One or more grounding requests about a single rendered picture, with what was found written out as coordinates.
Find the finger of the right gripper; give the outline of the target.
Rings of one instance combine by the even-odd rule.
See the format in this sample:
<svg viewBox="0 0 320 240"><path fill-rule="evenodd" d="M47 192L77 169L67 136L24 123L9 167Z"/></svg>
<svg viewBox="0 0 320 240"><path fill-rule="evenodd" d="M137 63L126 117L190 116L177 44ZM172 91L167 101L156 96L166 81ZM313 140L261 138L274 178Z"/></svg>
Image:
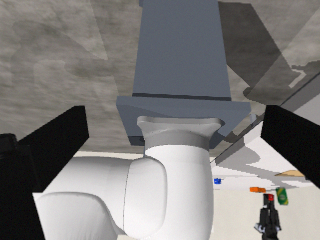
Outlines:
<svg viewBox="0 0 320 240"><path fill-rule="evenodd" d="M280 221L279 221L279 214L278 214L278 210L275 209L275 205L274 205L274 195L273 195L273 200L269 200L269 214L270 214L270 223L273 224L273 232L276 233L281 229L280 226ZM276 212L276 224L275 224L275 212Z"/></svg>
<svg viewBox="0 0 320 240"><path fill-rule="evenodd" d="M269 196L268 194L263 194L263 208L260 209L259 225L258 229L262 230L264 233L265 224L269 226L269 232L272 233L271 223L269 218ZM266 216L266 221L265 221Z"/></svg>

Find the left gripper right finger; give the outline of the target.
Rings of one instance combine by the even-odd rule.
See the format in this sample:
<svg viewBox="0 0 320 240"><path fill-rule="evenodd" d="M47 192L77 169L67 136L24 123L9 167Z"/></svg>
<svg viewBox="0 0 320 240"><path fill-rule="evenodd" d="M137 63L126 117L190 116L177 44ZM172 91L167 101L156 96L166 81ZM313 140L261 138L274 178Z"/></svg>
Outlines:
<svg viewBox="0 0 320 240"><path fill-rule="evenodd" d="M320 125L266 105L260 137L320 189Z"/></svg>

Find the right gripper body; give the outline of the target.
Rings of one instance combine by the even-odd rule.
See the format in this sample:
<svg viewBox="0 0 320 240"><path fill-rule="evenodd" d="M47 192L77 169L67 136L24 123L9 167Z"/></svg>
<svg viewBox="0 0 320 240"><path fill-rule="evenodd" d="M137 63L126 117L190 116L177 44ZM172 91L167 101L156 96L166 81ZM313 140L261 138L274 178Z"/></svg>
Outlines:
<svg viewBox="0 0 320 240"><path fill-rule="evenodd" d="M273 224L271 224L271 229L273 231ZM270 233L268 224L265 224L265 230L264 230L264 233L262 234L262 240L279 240L279 238L277 238L277 234L278 234L277 230L276 230L276 233L274 232Z"/></svg>

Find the blue die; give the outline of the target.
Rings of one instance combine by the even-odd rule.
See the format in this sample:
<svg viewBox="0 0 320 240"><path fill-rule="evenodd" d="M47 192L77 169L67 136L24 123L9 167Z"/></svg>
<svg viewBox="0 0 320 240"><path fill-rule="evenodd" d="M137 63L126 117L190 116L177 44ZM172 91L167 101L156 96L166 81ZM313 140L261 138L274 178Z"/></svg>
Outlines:
<svg viewBox="0 0 320 240"><path fill-rule="evenodd" d="M214 179L214 184L221 184L221 179L218 179L218 178Z"/></svg>

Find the green soda can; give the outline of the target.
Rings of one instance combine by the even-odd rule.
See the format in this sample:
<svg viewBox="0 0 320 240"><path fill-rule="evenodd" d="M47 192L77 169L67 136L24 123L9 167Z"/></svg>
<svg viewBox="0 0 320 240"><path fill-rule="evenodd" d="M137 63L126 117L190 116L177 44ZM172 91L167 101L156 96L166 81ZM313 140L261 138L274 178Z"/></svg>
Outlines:
<svg viewBox="0 0 320 240"><path fill-rule="evenodd" d="M288 205L286 189L284 187L276 187L277 200L280 205Z"/></svg>

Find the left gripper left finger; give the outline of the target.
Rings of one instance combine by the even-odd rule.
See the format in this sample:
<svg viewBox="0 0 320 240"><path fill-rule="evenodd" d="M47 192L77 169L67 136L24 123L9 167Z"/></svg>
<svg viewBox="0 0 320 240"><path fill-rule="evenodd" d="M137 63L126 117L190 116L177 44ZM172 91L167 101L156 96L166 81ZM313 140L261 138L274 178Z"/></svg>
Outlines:
<svg viewBox="0 0 320 240"><path fill-rule="evenodd" d="M18 142L0 134L0 240L45 240L33 193L43 193L88 138L85 106Z"/></svg>

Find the tan flat mat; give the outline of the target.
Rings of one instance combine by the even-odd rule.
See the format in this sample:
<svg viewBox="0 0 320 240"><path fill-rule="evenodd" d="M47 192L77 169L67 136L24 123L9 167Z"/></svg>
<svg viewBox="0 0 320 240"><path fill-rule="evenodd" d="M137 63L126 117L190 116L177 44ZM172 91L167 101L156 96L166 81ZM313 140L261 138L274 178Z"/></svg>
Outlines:
<svg viewBox="0 0 320 240"><path fill-rule="evenodd" d="M293 177L304 177L298 170L288 170L274 176L293 176Z"/></svg>

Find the orange multimeter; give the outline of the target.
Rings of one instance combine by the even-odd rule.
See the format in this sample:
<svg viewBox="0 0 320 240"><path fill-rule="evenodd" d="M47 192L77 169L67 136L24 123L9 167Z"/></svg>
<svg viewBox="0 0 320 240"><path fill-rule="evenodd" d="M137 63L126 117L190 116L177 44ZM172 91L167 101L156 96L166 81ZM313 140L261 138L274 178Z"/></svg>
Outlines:
<svg viewBox="0 0 320 240"><path fill-rule="evenodd" d="M266 190L265 190L265 188L259 188L259 187L250 187L250 192L252 192L252 191L259 191L258 193L265 193L266 192Z"/></svg>

